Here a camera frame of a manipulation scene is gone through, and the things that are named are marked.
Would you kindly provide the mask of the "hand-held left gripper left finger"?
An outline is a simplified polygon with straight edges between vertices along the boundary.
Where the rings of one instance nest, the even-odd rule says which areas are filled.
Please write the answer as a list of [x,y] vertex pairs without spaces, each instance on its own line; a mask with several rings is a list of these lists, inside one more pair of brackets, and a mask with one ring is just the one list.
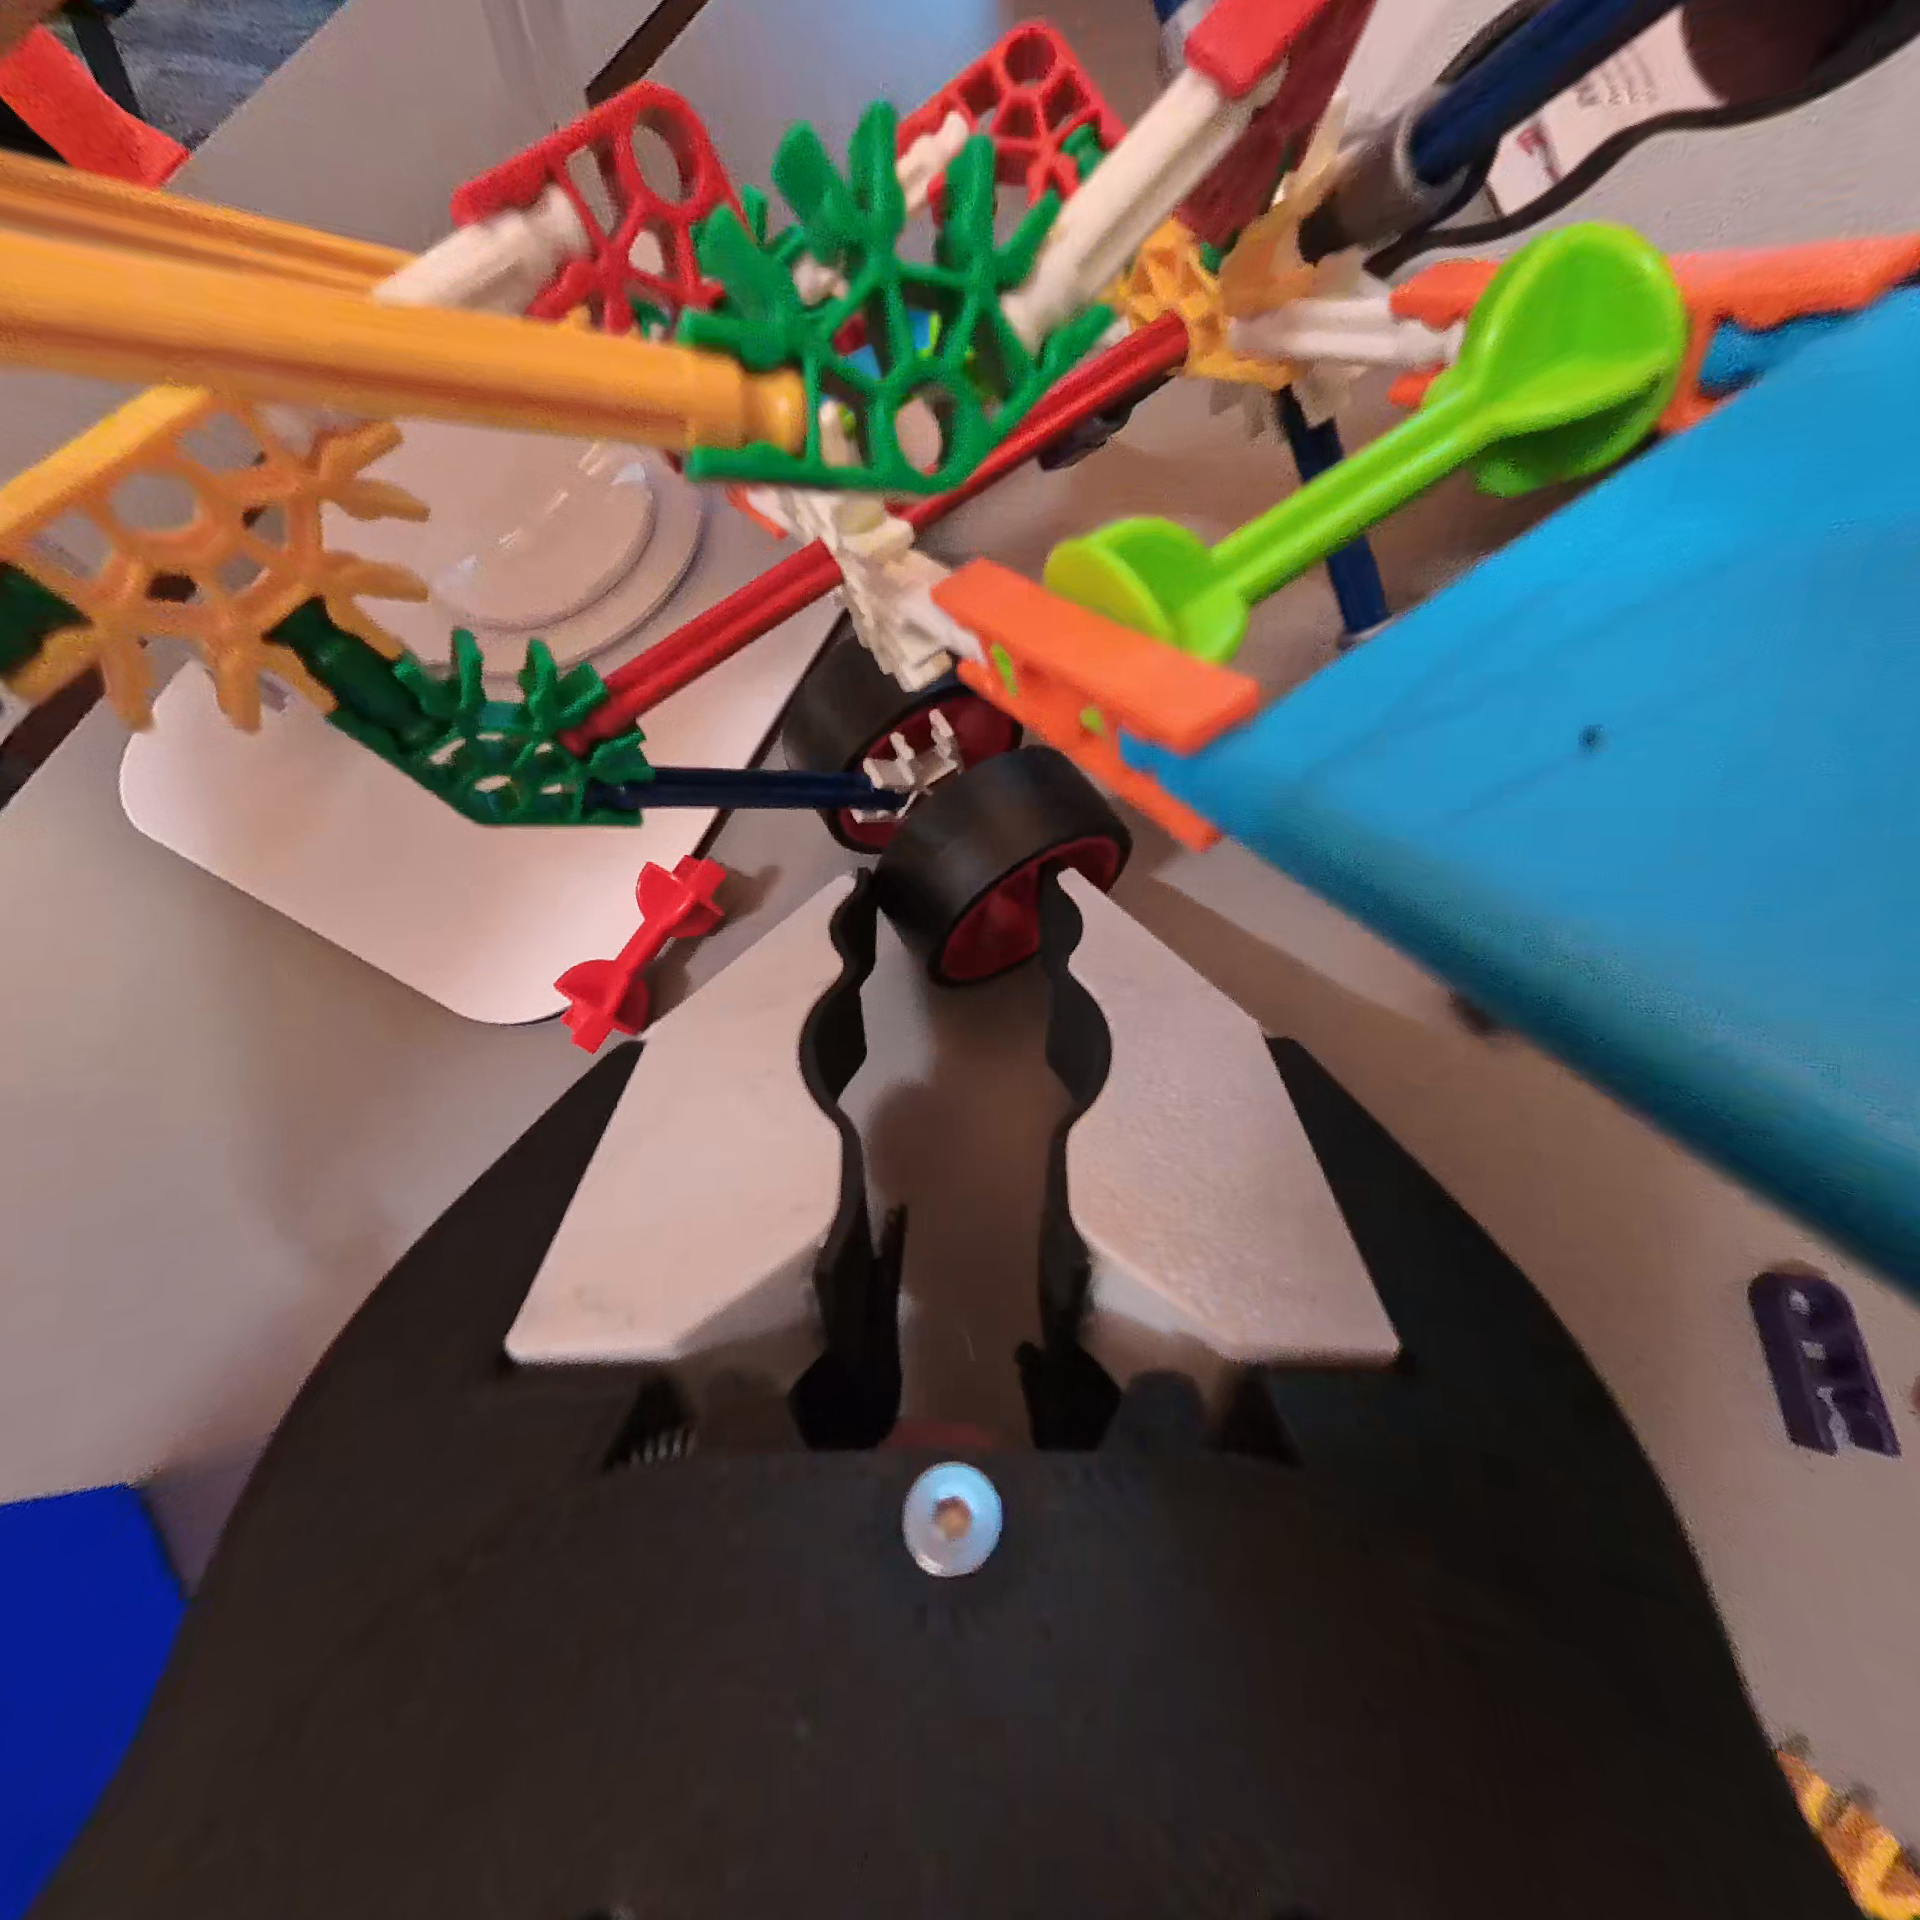
[[646,1037],[516,1314],[519,1367],[739,1387],[811,1449],[899,1422],[906,1213],[869,1215],[844,1097],[868,1057],[873,877],[831,877]]

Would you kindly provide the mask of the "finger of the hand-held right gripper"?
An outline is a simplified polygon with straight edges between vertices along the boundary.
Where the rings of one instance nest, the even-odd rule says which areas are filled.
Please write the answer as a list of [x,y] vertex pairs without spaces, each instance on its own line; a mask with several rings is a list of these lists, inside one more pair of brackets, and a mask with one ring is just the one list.
[[1722,109],[1612,136],[1535,204],[1469,200],[1385,254],[1385,277],[1502,255],[1544,228],[1596,219],[1671,254],[1904,233],[1918,210],[1917,32],[1687,32]]

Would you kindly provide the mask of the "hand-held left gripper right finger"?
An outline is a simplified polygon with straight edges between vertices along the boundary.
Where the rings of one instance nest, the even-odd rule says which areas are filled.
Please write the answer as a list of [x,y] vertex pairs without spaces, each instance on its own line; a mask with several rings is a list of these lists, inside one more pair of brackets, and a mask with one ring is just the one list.
[[1091,877],[1044,877],[1040,1449],[1095,1449],[1139,1383],[1203,1433],[1258,1380],[1403,1354],[1260,1022]]

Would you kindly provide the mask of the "red toy wheel black tyre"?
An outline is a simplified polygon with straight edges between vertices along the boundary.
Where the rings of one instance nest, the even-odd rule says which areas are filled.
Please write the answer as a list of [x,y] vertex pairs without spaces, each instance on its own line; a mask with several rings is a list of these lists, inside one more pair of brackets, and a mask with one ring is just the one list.
[[866,774],[875,784],[921,776],[910,811],[866,818],[851,807],[822,815],[829,837],[860,859],[877,859],[901,829],[930,837],[921,817],[952,817],[969,844],[989,835],[987,822],[1009,807],[1024,778],[1022,730],[992,703],[947,674],[904,690],[851,631],[829,646],[798,686],[781,725],[787,767],[813,774]]
[[1108,894],[1134,855],[1113,804],[1069,758],[1027,747],[941,782],[877,855],[877,912],[925,974],[972,987],[1036,958],[1044,875]]

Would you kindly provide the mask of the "colourful toy construction model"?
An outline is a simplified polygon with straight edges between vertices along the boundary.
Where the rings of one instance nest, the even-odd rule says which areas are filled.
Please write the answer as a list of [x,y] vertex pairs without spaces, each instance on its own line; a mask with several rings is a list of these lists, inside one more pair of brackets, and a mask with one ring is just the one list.
[[[4,481],[4,707],[147,730],[169,642],[494,829],[910,811],[787,767],[798,688],[752,765],[648,754],[831,598],[1915,1293],[1917,235],[1385,277],[1676,4],[1509,4],[1348,147],[1377,4],[1097,4],[1163,45],[1139,114],[969,10],[723,4],[758,107],[833,78],[767,167],[644,81],[409,252],[6,153],[4,367],[134,397]],[[594,459],[431,589],[323,527],[428,520],[371,474],[413,422]],[[649,455],[798,558],[609,685],[545,637],[635,573]]]

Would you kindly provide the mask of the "red toy connector piece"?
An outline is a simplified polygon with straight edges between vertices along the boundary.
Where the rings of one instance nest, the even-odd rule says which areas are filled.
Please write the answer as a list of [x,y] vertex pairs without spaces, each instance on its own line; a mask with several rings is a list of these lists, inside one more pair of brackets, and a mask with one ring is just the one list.
[[611,958],[574,965],[556,982],[572,1044],[596,1053],[613,1035],[642,1033],[651,1009],[649,969],[677,941],[701,939],[725,921],[719,901],[728,868],[684,857],[673,868],[648,862],[637,875],[637,928]]

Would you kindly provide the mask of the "white tilted reading stand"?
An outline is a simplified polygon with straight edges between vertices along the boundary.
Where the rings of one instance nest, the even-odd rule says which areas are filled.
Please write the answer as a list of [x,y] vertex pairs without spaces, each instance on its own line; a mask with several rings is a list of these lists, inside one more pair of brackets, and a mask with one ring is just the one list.
[[[373,479],[428,507],[428,520],[341,512],[327,545],[402,567],[431,589],[472,551],[534,521],[583,461],[587,443],[413,422]],[[561,666],[594,672],[644,655],[798,558],[726,494],[688,488],[646,457],[657,520],[635,573],[545,644]],[[803,672],[836,619],[824,600],[642,718],[648,758],[666,767],[758,763]],[[193,657],[130,738],[119,798],[145,837],[257,899],[378,972],[481,1024],[558,1015],[571,967],[616,952],[637,928],[637,875],[704,855],[714,811],[649,813],[622,829],[494,829],[431,798],[349,741],[299,696],[263,708],[259,729],[228,725]]]

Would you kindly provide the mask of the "small purple toy connector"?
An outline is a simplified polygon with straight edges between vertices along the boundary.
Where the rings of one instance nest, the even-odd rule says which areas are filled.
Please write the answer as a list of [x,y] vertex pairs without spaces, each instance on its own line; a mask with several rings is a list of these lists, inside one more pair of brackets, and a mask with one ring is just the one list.
[[1898,1460],[1904,1446],[1843,1290],[1808,1270],[1770,1270],[1748,1304],[1788,1440],[1836,1458]]

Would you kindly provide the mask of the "yellow toy connector piece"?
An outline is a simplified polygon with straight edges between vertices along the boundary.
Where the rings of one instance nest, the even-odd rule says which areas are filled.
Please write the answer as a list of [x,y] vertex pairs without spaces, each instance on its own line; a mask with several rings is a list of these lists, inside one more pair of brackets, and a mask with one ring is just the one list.
[[1823,1779],[1799,1741],[1775,1746],[1774,1759],[1858,1915],[1918,1919],[1917,1849],[1884,1825],[1871,1798]]

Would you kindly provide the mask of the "orange traffic cone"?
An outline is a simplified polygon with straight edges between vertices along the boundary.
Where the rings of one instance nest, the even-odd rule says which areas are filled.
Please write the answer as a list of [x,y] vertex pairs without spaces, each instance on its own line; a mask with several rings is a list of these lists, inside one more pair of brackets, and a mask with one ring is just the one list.
[[35,28],[4,52],[4,142],[105,180],[156,189],[189,149],[114,101],[57,34]]

